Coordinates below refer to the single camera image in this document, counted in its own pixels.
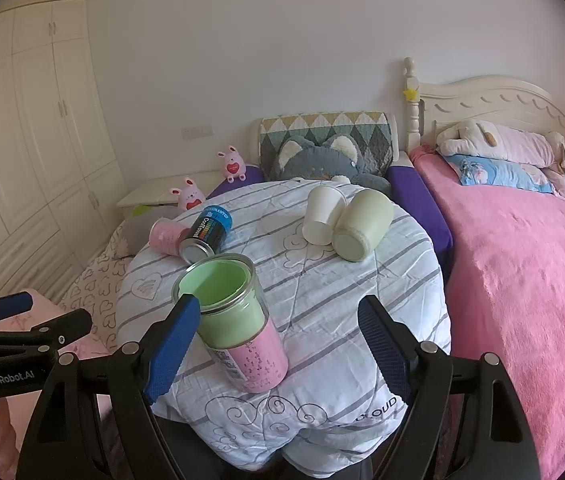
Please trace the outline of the left hand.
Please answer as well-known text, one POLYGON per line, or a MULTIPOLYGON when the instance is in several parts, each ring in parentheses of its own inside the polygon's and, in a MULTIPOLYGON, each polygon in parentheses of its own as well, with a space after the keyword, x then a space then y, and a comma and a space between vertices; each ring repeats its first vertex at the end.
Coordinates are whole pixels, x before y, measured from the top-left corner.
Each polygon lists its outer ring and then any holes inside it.
POLYGON ((0 466, 8 468, 17 463, 19 452, 16 445, 16 432, 11 423, 9 405, 0 399, 0 466))

